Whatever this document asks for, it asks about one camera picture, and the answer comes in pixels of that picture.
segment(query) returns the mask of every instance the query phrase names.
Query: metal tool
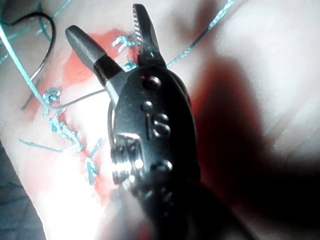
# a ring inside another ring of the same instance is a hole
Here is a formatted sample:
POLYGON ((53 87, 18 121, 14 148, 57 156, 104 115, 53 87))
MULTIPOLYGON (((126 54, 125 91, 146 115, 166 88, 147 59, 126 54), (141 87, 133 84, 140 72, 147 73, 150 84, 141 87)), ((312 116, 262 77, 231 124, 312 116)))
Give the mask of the metal tool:
POLYGON ((70 26, 65 34, 111 98, 114 183, 139 200, 160 239, 182 239, 187 220, 180 188, 200 180, 194 118, 187 90, 167 69, 143 5, 133 5, 133 19, 139 67, 129 72, 79 27, 70 26))

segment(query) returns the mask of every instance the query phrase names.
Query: knot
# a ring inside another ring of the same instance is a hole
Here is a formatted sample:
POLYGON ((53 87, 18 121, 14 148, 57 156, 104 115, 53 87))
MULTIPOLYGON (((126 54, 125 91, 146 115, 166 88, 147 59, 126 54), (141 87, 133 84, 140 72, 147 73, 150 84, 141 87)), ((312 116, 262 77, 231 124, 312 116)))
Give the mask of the knot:
MULTIPOLYGON (((58 103, 60 101, 60 95, 61 92, 56 87, 50 87, 46 93, 42 95, 42 98, 44 99, 45 103, 50 104, 52 102, 58 103)), ((44 106, 42 115, 47 116, 49 114, 49 108, 47 106, 44 106)))
POLYGON ((71 140, 72 146, 68 147, 67 150, 71 150, 74 155, 77 152, 80 152, 83 149, 83 146, 78 139, 77 132, 70 130, 65 122, 58 120, 58 117, 62 112, 63 110, 58 111, 49 119, 50 128, 53 133, 59 134, 63 139, 71 140))

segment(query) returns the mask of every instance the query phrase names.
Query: skin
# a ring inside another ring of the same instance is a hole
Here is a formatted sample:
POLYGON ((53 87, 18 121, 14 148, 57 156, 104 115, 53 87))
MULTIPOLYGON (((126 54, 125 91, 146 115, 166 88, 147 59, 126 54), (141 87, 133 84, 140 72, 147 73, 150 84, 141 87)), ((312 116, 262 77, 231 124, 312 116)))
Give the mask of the skin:
MULTIPOLYGON (((6 22, 34 10, 28 9, 33 3, 18 3, 4 12, 6 22)), ((43 1, 42 8, 51 15, 62 3, 43 1)), ((122 66, 136 50, 117 54, 110 44, 113 35, 133 32, 133 3, 72 1, 55 18, 57 41, 39 92, 58 87, 60 101, 67 103, 101 89, 72 53, 64 31, 78 25, 122 66)), ((140 3, 151 16, 168 62, 194 41, 225 1, 140 3)), ((320 236, 312 220, 320 212, 315 193, 320 169, 319 10, 317 0, 237 0, 194 51, 171 68, 190 94, 202 182, 262 240, 320 236)), ((32 30, 11 44, 31 73, 41 62, 48 41, 35 35, 38 21, 24 24, 31 24, 32 30)), ((0 53, 5 53, 3 46, 0 53)), ((23 145, 18 139, 55 149, 69 147, 71 142, 49 128, 54 112, 43 117, 36 99, 21 111, 30 95, 28 86, 10 59, 0 65, 0 71, 0 102, 5 103, 0 109, 1 141, 43 222, 47 239, 115 239, 123 228, 112 221, 118 207, 110 197, 116 187, 107 139, 108 95, 93 96, 65 111, 64 120, 78 132, 85 150, 76 155, 50 152, 23 145), (90 186, 85 180, 84 158, 99 138, 104 143, 93 160, 100 174, 90 186)), ((130 208, 129 230, 141 228, 144 217, 138 204, 130 196, 123 204, 130 208)), ((230 232, 225 236, 237 239, 230 232)))

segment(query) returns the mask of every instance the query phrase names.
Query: pliers jaw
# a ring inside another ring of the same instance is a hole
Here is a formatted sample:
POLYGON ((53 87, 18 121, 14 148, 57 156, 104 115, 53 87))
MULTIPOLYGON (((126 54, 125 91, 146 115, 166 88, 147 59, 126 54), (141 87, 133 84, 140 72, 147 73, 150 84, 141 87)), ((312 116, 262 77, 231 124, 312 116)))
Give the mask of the pliers jaw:
POLYGON ((159 45, 154 26, 146 8, 142 4, 132 6, 134 34, 139 50, 139 66, 166 67, 165 60, 159 51, 159 45))

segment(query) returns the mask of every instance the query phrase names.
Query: pliers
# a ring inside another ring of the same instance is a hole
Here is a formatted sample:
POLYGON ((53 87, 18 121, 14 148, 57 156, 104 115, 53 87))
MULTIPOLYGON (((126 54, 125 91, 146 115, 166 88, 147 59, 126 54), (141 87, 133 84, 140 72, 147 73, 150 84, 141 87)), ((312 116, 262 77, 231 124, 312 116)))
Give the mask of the pliers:
POLYGON ((138 67, 128 72, 79 27, 72 25, 65 34, 111 99, 107 124, 114 183, 138 199, 156 238, 183 239, 184 186, 200 181, 194 118, 186 87, 160 53, 146 8, 134 4, 132 12, 138 67))

